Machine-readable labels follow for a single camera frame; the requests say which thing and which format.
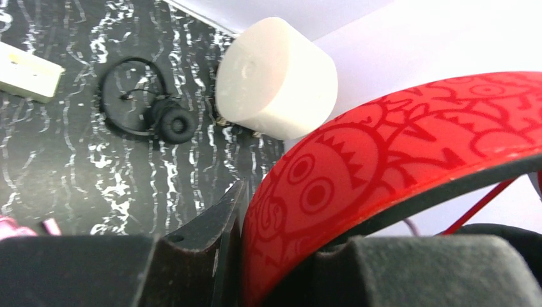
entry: cartoon face pattern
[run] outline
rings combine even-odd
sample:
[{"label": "cartoon face pattern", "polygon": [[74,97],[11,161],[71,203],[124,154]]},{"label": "cartoon face pattern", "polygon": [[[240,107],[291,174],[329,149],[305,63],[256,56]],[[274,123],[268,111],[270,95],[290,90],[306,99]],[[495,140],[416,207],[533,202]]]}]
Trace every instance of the cartoon face pattern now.
[{"label": "cartoon face pattern", "polygon": [[352,109],[262,181],[243,229],[245,303],[356,224],[484,168],[542,151],[542,73],[459,77]]}]

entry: black foam ear cushion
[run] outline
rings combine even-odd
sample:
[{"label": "black foam ear cushion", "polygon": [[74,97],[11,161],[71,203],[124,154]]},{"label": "black foam ear cushion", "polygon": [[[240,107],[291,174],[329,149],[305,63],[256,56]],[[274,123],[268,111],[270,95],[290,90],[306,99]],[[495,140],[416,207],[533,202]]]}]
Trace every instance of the black foam ear cushion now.
[{"label": "black foam ear cushion", "polygon": [[196,121],[187,110],[180,106],[166,106],[159,120],[158,131],[166,143],[182,144],[192,139],[196,126]]},{"label": "black foam ear cushion", "polygon": [[157,100],[152,104],[150,108],[147,109],[147,111],[144,114],[145,122],[147,123],[147,126],[151,127],[155,122],[157,122],[160,119],[160,116],[162,116],[162,112],[169,106],[177,105],[177,103],[169,100],[169,99],[162,99]]},{"label": "black foam ear cushion", "polygon": [[542,235],[522,228],[501,224],[470,224],[456,235],[496,235],[507,240],[522,256],[542,286]]}]

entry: red cable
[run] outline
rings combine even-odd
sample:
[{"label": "red cable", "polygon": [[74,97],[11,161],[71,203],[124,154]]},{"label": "red cable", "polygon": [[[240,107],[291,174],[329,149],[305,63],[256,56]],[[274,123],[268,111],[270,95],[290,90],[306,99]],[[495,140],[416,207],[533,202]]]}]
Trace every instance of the red cable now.
[{"label": "red cable", "polygon": [[452,224],[448,229],[444,230],[442,235],[451,235],[456,232],[457,229],[461,228],[474,214],[477,214],[478,211],[482,210],[490,201],[492,201],[497,195],[499,195],[506,187],[512,184],[517,178],[510,179],[499,183],[494,187],[486,196],[484,196],[479,202],[477,202],[472,208],[470,208],[463,216],[461,216],[455,223]]}]

